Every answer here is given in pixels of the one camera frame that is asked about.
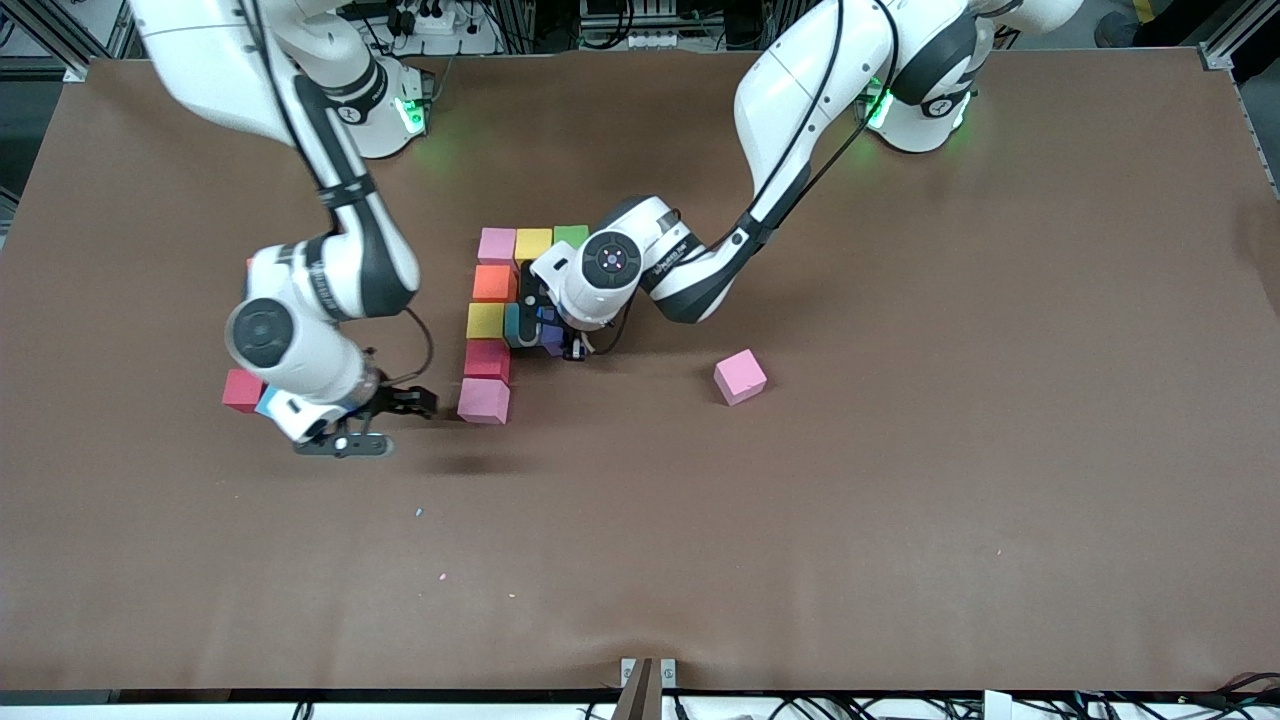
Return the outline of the red foam cube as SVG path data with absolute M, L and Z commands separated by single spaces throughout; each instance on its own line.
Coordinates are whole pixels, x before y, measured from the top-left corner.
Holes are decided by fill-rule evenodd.
M 227 373 L 221 404 L 238 413 L 253 414 L 266 389 L 266 384 L 251 372 L 242 368 Z
M 463 377 L 511 383 L 511 348 L 504 340 L 467 340 Z

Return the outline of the grey equipment box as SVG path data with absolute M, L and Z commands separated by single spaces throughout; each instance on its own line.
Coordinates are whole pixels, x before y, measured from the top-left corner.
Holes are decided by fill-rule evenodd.
M 675 49 L 701 31 L 691 0 L 580 0 L 580 49 Z

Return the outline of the white power strip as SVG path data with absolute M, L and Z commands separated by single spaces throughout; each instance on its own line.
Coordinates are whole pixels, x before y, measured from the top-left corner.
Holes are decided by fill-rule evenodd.
M 458 22 L 454 0 L 387 1 L 387 27 L 393 37 L 454 33 Z

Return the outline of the aluminium frame post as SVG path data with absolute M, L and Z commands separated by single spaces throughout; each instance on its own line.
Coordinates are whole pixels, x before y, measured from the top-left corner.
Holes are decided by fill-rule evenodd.
M 490 0 L 506 54 L 536 51 L 536 5 L 538 0 Z
M 805 10 L 808 0 L 762 0 L 762 36 L 756 44 L 764 49 L 776 41 Z

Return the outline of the metal bracket plate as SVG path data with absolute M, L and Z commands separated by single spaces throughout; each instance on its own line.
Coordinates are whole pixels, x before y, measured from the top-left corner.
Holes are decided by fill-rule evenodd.
M 620 684 L 625 685 L 634 670 L 641 665 L 640 659 L 623 657 L 620 660 Z M 677 676 L 677 662 L 673 659 L 650 659 L 653 678 L 660 679 L 660 685 L 664 691 L 675 691 L 678 687 Z

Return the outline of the aluminium frame bar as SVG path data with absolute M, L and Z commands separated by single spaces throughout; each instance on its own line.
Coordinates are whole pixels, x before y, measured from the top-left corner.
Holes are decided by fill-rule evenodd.
M 81 82 L 100 44 L 55 0 L 0 0 L 0 9 L 40 50 L 0 54 L 0 79 Z
M 1230 12 L 1211 20 L 1211 32 L 1199 44 L 1199 55 L 1208 70 L 1229 70 L 1233 54 L 1249 41 L 1274 17 L 1280 15 L 1280 0 L 1228 0 Z

